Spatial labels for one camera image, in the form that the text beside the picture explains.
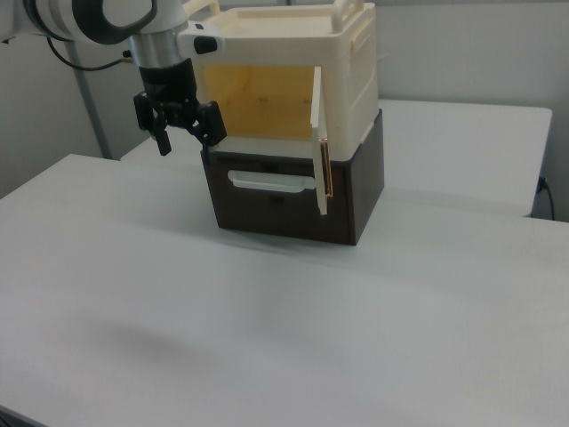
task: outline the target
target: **white wall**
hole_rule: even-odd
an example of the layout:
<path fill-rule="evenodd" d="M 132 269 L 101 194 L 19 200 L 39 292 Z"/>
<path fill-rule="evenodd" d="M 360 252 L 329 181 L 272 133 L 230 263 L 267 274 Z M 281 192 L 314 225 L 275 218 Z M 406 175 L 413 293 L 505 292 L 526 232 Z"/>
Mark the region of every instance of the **white wall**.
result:
<path fill-rule="evenodd" d="M 122 58 L 128 44 L 76 44 L 76 49 L 82 65 L 90 67 Z M 112 157 L 118 160 L 150 136 L 139 129 L 132 100 L 144 90 L 139 70 L 132 64 L 120 64 L 104 71 L 85 73 L 85 77 Z"/>
<path fill-rule="evenodd" d="M 67 154 L 100 156 L 73 71 L 45 39 L 0 44 L 0 197 Z"/>
<path fill-rule="evenodd" d="M 543 173 L 569 221 L 569 3 L 383 6 L 378 32 L 383 98 L 552 109 Z"/>

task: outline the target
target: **power cord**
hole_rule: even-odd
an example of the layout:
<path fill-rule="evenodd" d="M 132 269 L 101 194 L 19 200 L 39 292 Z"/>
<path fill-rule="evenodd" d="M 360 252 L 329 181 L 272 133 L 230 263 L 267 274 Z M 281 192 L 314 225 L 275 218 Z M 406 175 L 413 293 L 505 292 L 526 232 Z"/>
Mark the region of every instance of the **power cord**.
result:
<path fill-rule="evenodd" d="M 540 179 L 537 181 L 537 194 L 540 194 L 543 190 L 548 192 L 549 197 L 549 206 L 551 208 L 551 220 L 555 220 L 555 206 L 553 204 L 553 195 L 551 194 L 551 188 L 548 184 L 548 178 L 546 176 L 540 176 Z"/>
<path fill-rule="evenodd" d="M 47 37 L 47 44 L 50 46 L 50 49 L 52 50 L 53 54 L 57 57 L 58 60 L 63 62 L 68 67 L 71 67 L 72 69 L 77 69 L 79 71 L 102 71 L 103 69 L 114 67 L 115 65 L 118 65 L 123 62 L 131 62 L 131 60 L 129 59 L 131 57 L 131 53 L 129 51 L 124 51 L 123 58 L 121 58 L 120 60 L 113 60 L 109 64 L 101 65 L 99 67 L 81 67 L 63 58 L 63 56 L 61 56 L 61 53 L 59 53 L 58 50 L 53 45 L 53 40 L 51 37 Z"/>
<path fill-rule="evenodd" d="M 0 415 L 0 427 L 11 427 L 10 424 Z"/>

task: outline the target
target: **white table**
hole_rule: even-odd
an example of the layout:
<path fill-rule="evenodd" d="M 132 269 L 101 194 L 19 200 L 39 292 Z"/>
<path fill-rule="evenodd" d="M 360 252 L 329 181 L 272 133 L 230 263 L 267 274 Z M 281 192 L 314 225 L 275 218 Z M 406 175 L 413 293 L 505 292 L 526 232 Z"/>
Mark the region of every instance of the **white table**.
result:
<path fill-rule="evenodd" d="M 67 157 L 0 201 L 0 405 L 51 427 L 569 423 L 569 228 L 381 198 L 357 247 L 219 230 Z"/>
<path fill-rule="evenodd" d="M 513 216 L 532 212 L 549 109 L 385 100 L 380 107 L 384 197 Z M 148 139 L 122 160 L 201 167 L 197 140 L 180 129 L 169 133 L 167 157 Z"/>

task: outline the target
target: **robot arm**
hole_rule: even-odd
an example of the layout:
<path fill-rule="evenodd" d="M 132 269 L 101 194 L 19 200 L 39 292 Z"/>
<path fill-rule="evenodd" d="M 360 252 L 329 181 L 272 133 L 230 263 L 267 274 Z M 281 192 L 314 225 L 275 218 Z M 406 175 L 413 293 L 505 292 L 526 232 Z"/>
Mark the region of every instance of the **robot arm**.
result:
<path fill-rule="evenodd" d="M 204 153 L 226 136 L 216 102 L 200 104 L 191 58 L 222 51 L 220 31 L 188 21 L 180 0 L 0 0 L 0 41 L 37 34 L 64 42 L 129 41 L 145 92 L 134 99 L 139 127 L 171 150 L 166 126 L 187 129 Z"/>

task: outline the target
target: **white drawer handle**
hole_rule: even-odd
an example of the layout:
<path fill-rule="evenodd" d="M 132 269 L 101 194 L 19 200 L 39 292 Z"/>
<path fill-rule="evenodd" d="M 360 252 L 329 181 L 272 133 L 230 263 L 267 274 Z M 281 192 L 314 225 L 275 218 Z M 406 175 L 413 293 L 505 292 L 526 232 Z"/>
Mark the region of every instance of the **white drawer handle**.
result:
<path fill-rule="evenodd" d="M 229 171 L 228 178 L 233 182 L 233 185 L 240 189 L 300 193 L 305 189 L 315 189 L 317 187 L 316 180 L 311 176 Z"/>

